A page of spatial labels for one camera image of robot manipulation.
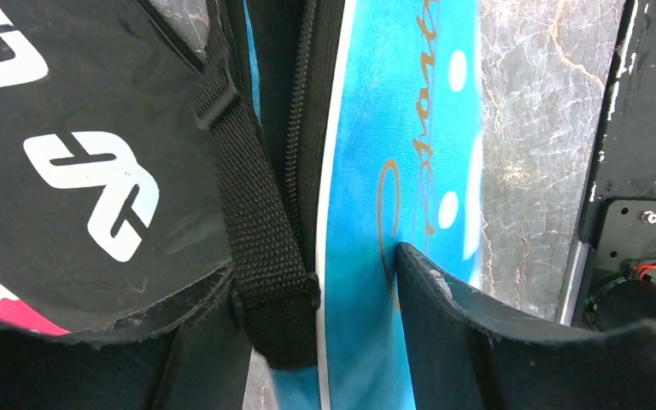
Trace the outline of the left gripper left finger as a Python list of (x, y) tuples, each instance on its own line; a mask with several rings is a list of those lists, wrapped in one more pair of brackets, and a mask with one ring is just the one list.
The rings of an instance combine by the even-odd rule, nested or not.
[(251, 347), (229, 308), (232, 272), (176, 297), (194, 307), (159, 335), (78, 342), (0, 324), (0, 409), (239, 409)]

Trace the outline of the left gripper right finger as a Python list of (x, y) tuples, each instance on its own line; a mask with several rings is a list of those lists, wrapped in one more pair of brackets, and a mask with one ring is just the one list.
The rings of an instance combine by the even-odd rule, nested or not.
[(395, 251), (419, 409), (656, 409), (656, 320), (600, 333), (519, 311)]

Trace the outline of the black Crossway racket bag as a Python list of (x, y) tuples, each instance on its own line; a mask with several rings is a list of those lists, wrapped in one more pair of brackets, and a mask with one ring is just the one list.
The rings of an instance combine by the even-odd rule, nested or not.
[(151, 1), (0, 1), (0, 284), (78, 342), (159, 335), (229, 267), (240, 331), (316, 361), (315, 279), (249, 76), (249, 4), (196, 52)]

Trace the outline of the blue Sport racket bag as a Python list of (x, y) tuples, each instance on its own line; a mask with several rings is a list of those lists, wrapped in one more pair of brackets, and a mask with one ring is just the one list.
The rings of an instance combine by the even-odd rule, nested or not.
[(474, 285), (483, 130), (477, 1), (306, 1), (279, 174), (317, 277), (317, 362), (281, 409), (413, 409), (394, 263), (408, 243)]

